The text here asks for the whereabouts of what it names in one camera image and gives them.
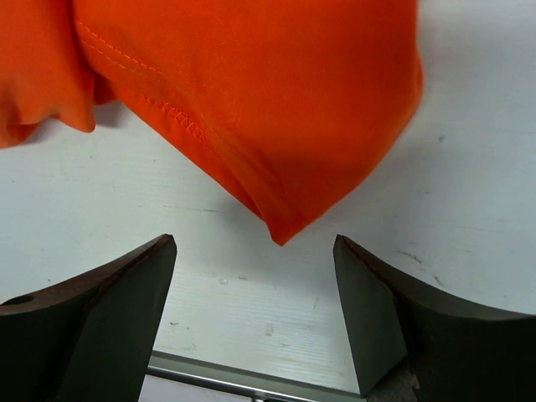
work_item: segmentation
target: scratch mark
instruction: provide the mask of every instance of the scratch mark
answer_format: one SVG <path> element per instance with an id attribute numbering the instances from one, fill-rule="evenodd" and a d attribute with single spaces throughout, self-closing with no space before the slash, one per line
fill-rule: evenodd
<path id="1" fill-rule="evenodd" d="M 274 326 L 271 324 L 266 325 L 265 335 L 271 337 L 274 334 Z"/>
<path id="2" fill-rule="evenodd" d="M 493 229 L 475 228 L 475 227 L 472 227 L 472 226 L 456 226 L 456 228 L 457 228 L 457 229 L 475 230 L 476 232 L 504 233 L 503 230 L 493 230 Z"/>
<path id="3" fill-rule="evenodd" d="M 177 207 L 175 205 L 163 205 L 162 207 L 170 209 L 184 209 L 186 211 L 212 212 L 213 214 L 223 214 L 222 211 L 218 211 L 216 209 Z"/>
<path id="4" fill-rule="evenodd" d="M 405 255 L 407 257 L 410 257 L 411 259 L 417 261 L 420 265 L 422 265 L 422 260 L 419 260 L 419 258 L 417 258 L 416 255 L 413 255 L 413 254 L 410 254 L 406 251 L 400 251 L 400 250 L 396 250 L 397 253 L 401 254 L 401 255 Z"/>
<path id="5" fill-rule="evenodd" d="M 437 282 L 439 286 L 445 286 L 443 285 L 443 282 L 441 282 L 441 279 L 439 279 L 439 276 L 437 275 L 432 275 L 432 276 L 434 277 L 434 280 Z"/>

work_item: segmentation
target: orange fabric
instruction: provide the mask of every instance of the orange fabric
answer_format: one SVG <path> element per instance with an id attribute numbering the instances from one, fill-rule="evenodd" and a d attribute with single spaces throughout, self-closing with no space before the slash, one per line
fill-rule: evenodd
<path id="1" fill-rule="evenodd" d="M 7 0 L 0 145 L 114 96 L 284 244 L 361 183 L 418 105 L 417 0 Z"/>

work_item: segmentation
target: stitching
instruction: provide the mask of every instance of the stitching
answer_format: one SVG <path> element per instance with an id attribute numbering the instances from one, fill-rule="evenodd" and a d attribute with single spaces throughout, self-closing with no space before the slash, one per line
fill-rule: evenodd
<path id="1" fill-rule="evenodd" d="M 137 71 L 137 70 L 133 70 L 133 69 L 130 69 L 128 67 L 126 67 L 125 65 L 123 64 L 120 64 L 120 63 L 117 63 L 115 60 L 111 59 L 110 57 L 108 57 L 106 54 L 104 54 L 103 52 L 101 52 L 100 50 L 98 50 L 98 48 L 96 48 L 95 46 L 91 45 L 91 44 L 88 44 L 87 42 L 85 42 L 83 39 L 80 40 L 80 42 L 82 44 L 84 44 L 85 46 L 87 46 L 88 48 L 92 48 L 95 52 L 99 53 L 99 54 L 102 54 L 104 57 L 106 57 L 109 61 L 111 61 L 113 64 L 117 64 L 118 66 L 120 66 L 122 69 L 125 69 L 125 70 L 129 70 L 131 71 L 132 73 L 136 73 L 136 74 L 139 74 L 139 75 L 143 75 L 144 77 L 148 77 L 147 74 L 144 74 L 142 73 L 141 71 Z"/>
<path id="2" fill-rule="evenodd" d="M 166 115 L 170 116 L 172 119 L 174 119 L 176 122 L 178 122 L 182 127 L 184 127 L 186 130 L 190 131 L 200 142 L 203 143 L 210 151 L 213 152 L 216 157 L 219 159 L 219 155 L 214 152 L 214 149 L 207 143 L 207 138 L 204 133 L 204 131 L 199 127 L 199 125 L 190 119 L 188 115 L 186 115 L 184 112 L 180 111 L 177 107 L 169 104 L 169 103 L 163 103 L 159 100 L 154 100 L 149 98 L 148 96 L 143 95 L 143 99 L 150 103 L 151 105 L 154 105 L 158 109 L 160 109 L 162 112 L 164 112 Z"/>
<path id="3" fill-rule="evenodd" d="M 92 36 L 94 36 L 95 38 L 97 38 L 100 42 L 102 42 L 107 48 L 109 49 L 112 49 L 114 52 L 120 54 L 121 56 L 125 57 L 126 59 L 129 59 L 130 61 L 136 63 L 136 64 L 139 64 L 141 67 L 144 67 L 146 69 L 149 69 L 151 71 L 154 71 L 156 72 L 157 74 L 159 74 L 160 76 L 162 76 L 166 81 L 170 81 L 170 79 L 160 70 L 157 70 L 155 69 L 154 67 L 151 67 L 150 65 L 147 65 L 145 63 L 142 63 L 141 61 L 138 61 L 136 59 L 133 59 L 131 56 L 129 56 L 128 54 L 124 54 L 123 52 L 121 52 L 119 49 L 116 49 L 115 47 L 113 47 L 111 44 L 108 44 L 102 37 L 100 37 L 98 34 L 94 33 L 87 25 L 85 25 L 83 22 L 81 22 L 80 20 L 77 20 L 76 21 L 77 24 L 79 24 L 82 28 L 84 28 L 86 31 L 88 31 Z M 102 54 L 104 57 L 106 57 L 110 62 L 112 62 L 113 64 L 117 64 L 118 66 L 122 67 L 123 69 L 125 70 L 129 70 L 133 73 L 136 73 L 136 74 L 139 74 L 139 75 L 143 75 L 143 76 L 146 76 L 147 78 L 151 78 L 149 75 L 146 75 L 144 73 L 142 73 L 141 71 L 137 71 L 137 70 L 133 70 L 133 69 L 130 69 L 128 67 L 126 67 L 125 65 L 123 64 L 120 64 L 120 63 L 117 63 L 115 60 L 111 59 L 108 55 L 104 54 L 102 51 L 100 51 L 98 48 L 88 44 L 87 42 L 85 42 L 83 39 L 80 39 L 80 42 L 82 44 L 85 44 L 86 46 L 89 46 L 90 48 L 92 48 L 93 50 L 95 50 L 97 53 L 99 54 Z M 201 127 L 199 127 L 199 125 L 193 121 L 192 119 L 190 119 L 190 117 L 188 115 L 186 115 L 184 112 L 180 111 L 177 107 L 171 105 L 170 103 L 163 103 L 159 100 L 153 100 L 147 96 L 143 96 L 143 98 L 150 104 L 154 105 L 155 107 L 158 107 L 161 111 L 163 111 L 165 114 L 167 114 L 168 116 L 172 117 L 175 121 L 177 121 L 181 126 L 183 126 L 186 130 L 188 130 L 189 132 L 191 132 L 208 150 L 210 150 L 218 159 L 221 159 L 219 157 L 219 155 L 215 152 L 215 150 L 209 145 L 209 143 L 207 142 L 207 137 L 206 137 L 206 134 L 205 132 L 201 129 Z M 273 179 L 267 177 L 260 169 L 258 169 L 255 165 L 251 164 L 248 159 L 242 155 L 241 152 L 237 151 L 233 146 L 231 146 L 225 139 L 223 139 L 223 137 L 218 134 L 218 132 L 216 130 L 214 130 L 212 127 L 209 126 L 209 129 L 210 131 L 217 137 L 220 139 L 220 141 L 227 147 L 229 148 L 231 151 L 233 151 L 236 155 L 238 155 L 246 164 L 248 164 L 249 166 L 251 166 L 251 168 L 259 175 L 261 176 L 264 180 L 266 180 L 268 183 L 274 183 L 276 184 L 276 186 L 278 187 L 279 191 L 280 191 L 280 194 L 283 198 L 283 200 L 286 202 L 286 204 L 291 208 L 291 210 L 294 211 L 294 213 L 297 215 L 297 216 L 300 216 L 302 217 L 302 214 L 296 209 L 296 207 L 294 206 L 293 203 L 289 202 L 289 198 L 286 196 L 284 190 L 283 190 L 283 187 L 281 186 L 280 183 L 276 183 L 274 182 Z"/>
<path id="4" fill-rule="evenodd" d="M 84 28 L 87 32 L 89 32 L 91 35 L 93 35 L 94 37 L 96 37 L 97 39 L 99 39 L 106 47 L 112 49 L 114 52 L 120 54 L 121 56 L 129 59 L 130 61 L 133 61 L 134 63 L 136 64 L 139 64 L 141 67 L 145 67 L 146 69 L 149 69 L 151 71 L 154 71 L 155 73 L 157 74 L 160 74 L 162 77 L 164 78 L 167 78 L 166 75 L 164 75 L 164 73 L 160 70 L 157 70 L 155 69 L 154 67 L 151 67 L 150 65 L 147 65 L 145 63 L 142 63 L 141 61 L 138 61 L 136 59 L 133 59 L 131 56 L 129 56 L 128 54 L 124 54 L 123 52 L 121 52 L 119 49 L 116 49 L 114 48 L 111 44 L 109 44 L 108 42 L 106 42 L 103 38 L 101 38 L 99 35 L 97 35 L 95 32 L 93 32 L 87 25 L 85 25 L 84 23 L 82 23 L 80 20 L 76 21 L 77 24 L 79 24 L 82 28 Z"/>

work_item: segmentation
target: white surface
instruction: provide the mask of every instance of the white surface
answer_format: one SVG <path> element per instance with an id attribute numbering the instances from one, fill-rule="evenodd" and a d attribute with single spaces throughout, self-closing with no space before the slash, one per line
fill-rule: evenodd
<path id="1" fill-rule="evenodd" d="M 147 375 L 139 402 L 251 402 L 251 398 L 224 394 Z"/>
<path id="2" fill-rule="evenodd" d="M 49 123 L 41 141 L 0 151 L 0 298 L 168 232 L 178 264 L 156 349 L 347 390 L 336 233 L 456 295 L 536 313 L 536 2 L 421 8 L 418 116 L 285 248 L 134 116 L 93 135 Z"/>

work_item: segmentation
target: orange shirt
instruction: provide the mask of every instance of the orange shirt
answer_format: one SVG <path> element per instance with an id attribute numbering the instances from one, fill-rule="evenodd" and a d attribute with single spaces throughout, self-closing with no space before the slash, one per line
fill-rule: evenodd
<path id="1" fill-rule="evenodd" d="M 417 0 L 5 0 L 0 147 L 115 98 L 284 244 L 418 105 Z"/>

